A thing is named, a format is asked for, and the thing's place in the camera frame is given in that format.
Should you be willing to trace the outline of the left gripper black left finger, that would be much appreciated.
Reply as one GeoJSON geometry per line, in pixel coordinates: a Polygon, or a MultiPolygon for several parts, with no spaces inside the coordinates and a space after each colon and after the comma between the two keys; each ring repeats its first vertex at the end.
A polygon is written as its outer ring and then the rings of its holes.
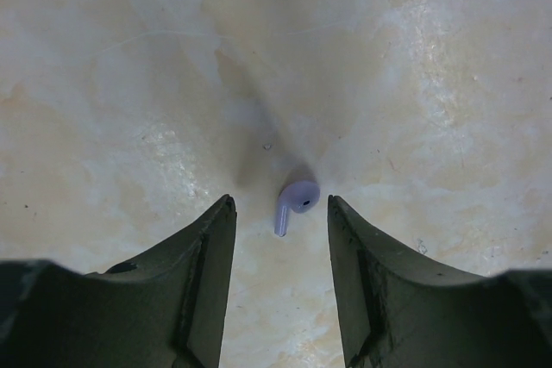
{"type": "Polygon", "coordinates": [[[103,273],[4,260],[2,366],[218,366],[235,233],[235,201],[226,195],[103,273]]]}

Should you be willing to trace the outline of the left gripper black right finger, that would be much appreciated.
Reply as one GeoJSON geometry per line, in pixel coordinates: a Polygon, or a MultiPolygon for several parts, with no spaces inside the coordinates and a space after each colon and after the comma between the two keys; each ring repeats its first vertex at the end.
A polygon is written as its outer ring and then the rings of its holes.
{"type": "Polygon", "coordinates": [[[551,273],[485,278],[376,228],[339,196],[328,236],[348,367],[548,367],[551,273]]]}

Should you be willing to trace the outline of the purple earbud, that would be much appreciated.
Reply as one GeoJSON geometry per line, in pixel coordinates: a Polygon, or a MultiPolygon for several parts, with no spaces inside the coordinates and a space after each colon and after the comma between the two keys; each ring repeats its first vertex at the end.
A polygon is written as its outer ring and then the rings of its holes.
{"type": "Polygon", "coordinates": [[[320,187],[316,182],[301,180],[288,184],[279,194],[274,220],[274,233],[284,237],[288,229],[289,214],[303,214],[313,208],[320,199],[320,187]]]}

